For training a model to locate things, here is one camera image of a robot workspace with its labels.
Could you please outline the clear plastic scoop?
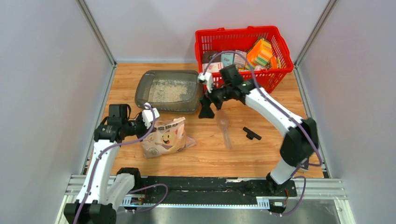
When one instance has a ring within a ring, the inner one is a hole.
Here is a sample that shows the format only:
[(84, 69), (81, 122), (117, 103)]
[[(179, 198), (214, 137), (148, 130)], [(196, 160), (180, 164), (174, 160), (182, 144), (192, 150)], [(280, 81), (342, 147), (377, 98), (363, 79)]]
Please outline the clear plastic scoop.
[(222, 110), (218, 110), (216, 113), (216, 121), (219, 129), (222, 131), (223, 134), (223, 140), (226, 149), (231, 149), (232, 148), (232, 142), (230, 138), (230, 134), (228, 131), (230, 121), (226, 113)]

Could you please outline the pink cat litter bag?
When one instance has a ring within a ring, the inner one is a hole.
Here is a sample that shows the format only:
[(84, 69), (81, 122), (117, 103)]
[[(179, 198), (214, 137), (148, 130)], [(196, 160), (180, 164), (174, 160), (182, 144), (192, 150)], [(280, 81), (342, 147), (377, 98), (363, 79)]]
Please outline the pink cat litter bag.
[(187, 136), (185, 117), (158, 120), (155, 129), (156, 131), (150, 133), (141, 142), (145, 158), (181, 152), (197, 144), (193, 138)]

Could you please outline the black bag clip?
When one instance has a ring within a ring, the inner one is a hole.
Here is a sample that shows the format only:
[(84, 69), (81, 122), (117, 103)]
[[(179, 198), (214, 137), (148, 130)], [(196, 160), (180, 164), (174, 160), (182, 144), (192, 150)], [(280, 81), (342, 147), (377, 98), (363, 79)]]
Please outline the black bag clip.
[(261, 140), (262, 139), (262, 137), (260, 135), (258, 135), (257, 133), (253, 132), (252, 130), (250, 130), (247, 127), (243, 127), (242, 130), (246, 132), (246, 137), (248, 139), (250, 139), (250, 140), (253, 140), (253, 139)]

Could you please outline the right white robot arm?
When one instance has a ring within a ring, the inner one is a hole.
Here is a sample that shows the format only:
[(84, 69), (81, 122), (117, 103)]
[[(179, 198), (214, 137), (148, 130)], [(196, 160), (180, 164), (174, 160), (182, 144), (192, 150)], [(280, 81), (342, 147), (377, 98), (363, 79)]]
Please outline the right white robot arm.
[(316, 121), (303, 119), (274, 100), (255, 76), (244, 79), (234, 65), (220, 70), (223, 85), (215, 87), (212, 74), (202, 72), (198, 81), (206, 85), (207, 90), (200, 99), (202, 105), (199, 118), (213, 119), (215, 114), (211, 105), (217, 110), (228, 100), (237, 100), (255, 110), (270, 122), (283, 136), (280, 148), (281, 159), (267, 175), (266, 189), (276, 196), (285, 189), (285, 183), (296, 173), (297, 168), (318, 153), (318, 132)]

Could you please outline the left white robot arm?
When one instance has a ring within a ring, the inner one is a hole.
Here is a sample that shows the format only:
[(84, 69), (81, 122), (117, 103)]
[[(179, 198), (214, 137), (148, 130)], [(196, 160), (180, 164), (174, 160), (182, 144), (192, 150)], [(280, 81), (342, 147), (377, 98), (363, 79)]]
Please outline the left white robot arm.
[(145, 103), (135, 119), (128, 104), (109, 105), (109, 114), (94, 131), (92, 161), (75, 202), (67, 203), (63, 214), (69, 224), (114, 224), (116, 212), (128, 192), (141, 191), (137, 168), (122, 168), (111, 186), (110, 173), (120, 147), (142, 141), (154, 130), (159, 111)]

